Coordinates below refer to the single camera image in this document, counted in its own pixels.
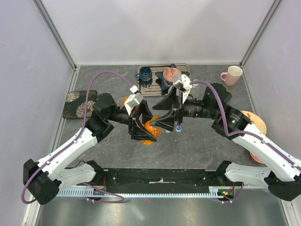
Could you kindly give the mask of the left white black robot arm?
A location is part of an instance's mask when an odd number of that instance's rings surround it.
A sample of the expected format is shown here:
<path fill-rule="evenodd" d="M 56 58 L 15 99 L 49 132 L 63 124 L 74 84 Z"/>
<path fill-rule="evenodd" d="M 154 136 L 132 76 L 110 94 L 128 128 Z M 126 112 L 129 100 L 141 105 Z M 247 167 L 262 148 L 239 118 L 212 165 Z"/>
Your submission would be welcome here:
<path fill-rule="evenodd" d="M 95 161 L 79 168 L 67 169 L 67 166 L 112 132 L 111 121 L 127 125 L 132 140 L 155 142 L 155 136 L 144 127 L 152 117 L 147 101 L 139 92 L 131 94 L 123 107 L 117 106 L 111 94 L 100 94 L 91 117 L 72 138 L 40 160 L 29 159 L 24 163 L 24 191 L 33 195 L 34 202 L 44 205 L 65 188 L 87 182 L 99 185 L 103 169 Z"/>

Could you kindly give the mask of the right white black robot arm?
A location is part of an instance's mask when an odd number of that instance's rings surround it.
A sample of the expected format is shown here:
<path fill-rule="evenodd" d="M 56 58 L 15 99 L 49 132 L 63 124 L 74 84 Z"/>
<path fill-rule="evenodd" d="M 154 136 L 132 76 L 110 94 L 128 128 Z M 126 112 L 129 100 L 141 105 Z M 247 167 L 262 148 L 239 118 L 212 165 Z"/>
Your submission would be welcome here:
<path fill-rule="evenodd" d="M 184 117 L 210 118 L 216 133 L 255 154 L 265 164 L 264 168 L 258 168 L 223 161 L 215 174 L 218 184 L 224 186 L 231 181 L 263 186 L 284 201 L 298 197 L 301 194 L 301 161 L 277 146 L 246 115 L 230 106 L 232 95 L 223 85 L 196 83 L 206 85 L 201 100 L 184 100 L 189 90 L 183 85 L 171 86 L 168 94 L 153 106 L 154 110 L 167 111 L 167 114 L 156 119 L 152 126 L 174 131 L 175 124 L 180 125 Z"/>

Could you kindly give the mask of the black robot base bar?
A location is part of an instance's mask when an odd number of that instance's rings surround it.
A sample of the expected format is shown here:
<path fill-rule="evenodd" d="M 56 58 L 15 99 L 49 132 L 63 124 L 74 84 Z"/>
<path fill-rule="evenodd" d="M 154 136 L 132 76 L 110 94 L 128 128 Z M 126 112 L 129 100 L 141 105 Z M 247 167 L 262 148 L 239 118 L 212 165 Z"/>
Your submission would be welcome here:
<path fill-rule="evenodd" d="M 221 173 L 204 169 L 105 169 L 100 182 L 119 194 L 208 193 L 209 187 L 232 186 Z"/>

